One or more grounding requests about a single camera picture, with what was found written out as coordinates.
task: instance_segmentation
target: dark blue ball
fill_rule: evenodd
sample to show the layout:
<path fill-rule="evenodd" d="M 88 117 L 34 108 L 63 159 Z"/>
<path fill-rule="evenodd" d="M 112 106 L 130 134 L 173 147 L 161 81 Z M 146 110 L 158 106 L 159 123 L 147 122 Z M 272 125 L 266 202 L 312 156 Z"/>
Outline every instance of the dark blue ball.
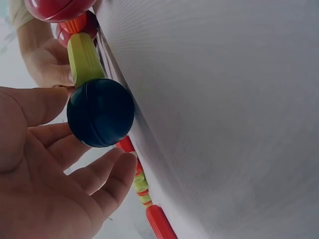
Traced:
<path fill-rule="evenodd" d="M 80 141 L 92 147 L 108 147 L 131 129 L 134 101 L 116 81 L 90 80 L 71 96 L 67 117 L 71 131 Z"/>

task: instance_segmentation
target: gray background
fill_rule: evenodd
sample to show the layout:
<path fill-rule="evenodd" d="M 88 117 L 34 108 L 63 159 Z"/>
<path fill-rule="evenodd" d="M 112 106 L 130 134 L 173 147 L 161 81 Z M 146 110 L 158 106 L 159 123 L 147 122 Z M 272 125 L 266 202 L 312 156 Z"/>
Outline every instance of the gray background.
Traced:
<path fill-rule="evenodd" d="M 180 239 L 319 237 L 319 3 L 103 0 L 134 144 Z"/>

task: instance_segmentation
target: toy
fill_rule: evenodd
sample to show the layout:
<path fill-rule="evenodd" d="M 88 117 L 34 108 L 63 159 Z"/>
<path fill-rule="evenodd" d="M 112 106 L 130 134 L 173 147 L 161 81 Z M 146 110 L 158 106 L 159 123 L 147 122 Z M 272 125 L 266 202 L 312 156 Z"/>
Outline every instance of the toy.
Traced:
<path fill-rule="evenodd" d="M 98 30 L 99 30 L 99 23 L 96 19 L 96 16 L 93 12 L 87 10 L 86 11 L 86 24 L 84 26 L 84 28 L 80 31 L 80 32 L 86 32 L 88 33 L 92 39 L 94 39 L 94 45 L 96 46 L 96 36 L 98 34 Z M 65 30 L 65 28 L 63 28 L 63 23 L 59 22 L 56 26 L 56 36 L 59 40 L 59 42 L 67 47 L 68 42 L 71 38 L 71 36 L 73 35 L 73 33 L 69 33 L 68 31 Z"/>
<path fill-rule="evenodd" d="M 123 138 L 116 144 L 117 147 L 123 149 L 127 153 L 134 153 L 135 149 L 128 136 Z M 171 228 L 163 210 L 154 205 L 149 196 L 149 186 L 146 181 L 141 162 L 138 160 L 138 166 L 135 173 L 133 187 L 139 196 L 141 203 L 146 208 L 146 217 L 158 239 L 177 239 L 176 234 Z"/>
<path fill-rule="evenodd" d="M 29 12 L 39 20 L 58 23 L 77 18 L 96 0 L 24 0 Z"/>
<path fill-rule="evenodd" d="M 133 98 L 119 83 L 104 78 L 94 46 L 98 22 L 88 9 L 95 1 L 25 0 L 25 4 L 36 18 L 58 23 L 57 37 L 67 47 L 77 88 L 67 106 L 73 134 L 89 146 L 116 144 L 125 152 L 135 153 L 126 136 L 134 119 Z M 162 209 L 152 203 L 139 160 L 133 186 L 147 209 L 147 218 L 158 239 L 177 239 Z"/>

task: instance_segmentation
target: hand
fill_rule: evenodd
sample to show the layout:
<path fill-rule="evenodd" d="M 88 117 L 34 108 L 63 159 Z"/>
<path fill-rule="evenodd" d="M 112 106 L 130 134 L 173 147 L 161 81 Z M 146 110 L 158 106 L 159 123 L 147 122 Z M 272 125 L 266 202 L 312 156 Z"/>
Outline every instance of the hand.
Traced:
<path fill-rule="evenodd" d="M 56 39 L 49 39 L 23 55 L 31 77 L 40 87 L 73 87 L 67 49 Z"/>
<path fill-rule="evenodd" d="M 126 196 L 137 160 L 113 149 L 70 175 L 89 147 L 54 119 L 64 88 L 0 88 L 0 234 L 6 239 L 90 239 Z"/>

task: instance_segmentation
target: sleeve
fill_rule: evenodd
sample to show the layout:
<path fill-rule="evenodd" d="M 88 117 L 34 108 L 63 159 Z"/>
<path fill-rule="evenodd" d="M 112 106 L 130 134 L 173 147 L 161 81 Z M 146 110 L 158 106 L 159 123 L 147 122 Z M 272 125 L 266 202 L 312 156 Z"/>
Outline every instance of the sleeve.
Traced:
<path fill-rule="evenodd" d="M 22 25 L 34 19 L 24 4 L 24 0 L 9 0 L 10 20 L 17 30 Z"/>

